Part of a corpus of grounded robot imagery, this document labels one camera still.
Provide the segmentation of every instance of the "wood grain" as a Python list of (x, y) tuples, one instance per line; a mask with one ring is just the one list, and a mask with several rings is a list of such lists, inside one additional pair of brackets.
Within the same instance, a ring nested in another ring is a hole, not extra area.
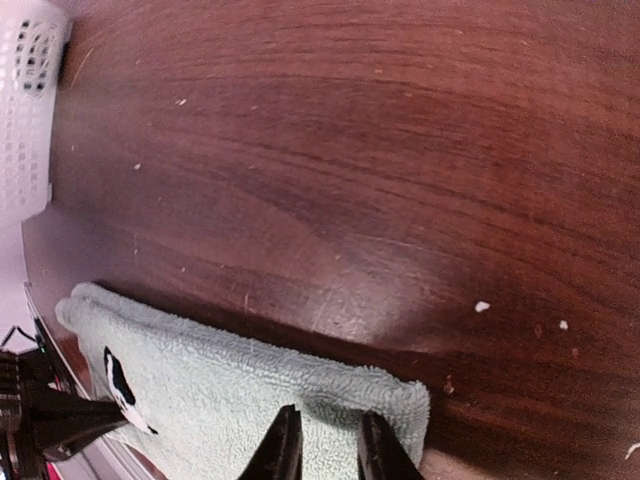
[(97, 281), (425, 382), (427, 478), (640, 476), (637, 4), (74, 7), (24, 227), (69, 355)]

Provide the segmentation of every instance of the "light green towel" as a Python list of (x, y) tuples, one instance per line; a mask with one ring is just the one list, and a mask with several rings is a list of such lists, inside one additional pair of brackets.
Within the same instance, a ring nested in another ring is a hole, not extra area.
[(429, 416), (421, 383), (206, 327), (93, 284), (78, 285), (56, 313), (79, 337), (96, 398), (110, 397), (105, 347), (120, 360), (136, 408), (158, 435), (131, 425), (112, 435), (171, 480), (236, 479), (288, 404), (302, 412), (305, 480), (358, 478), (357, 425), (369, 409), (420, 461)]

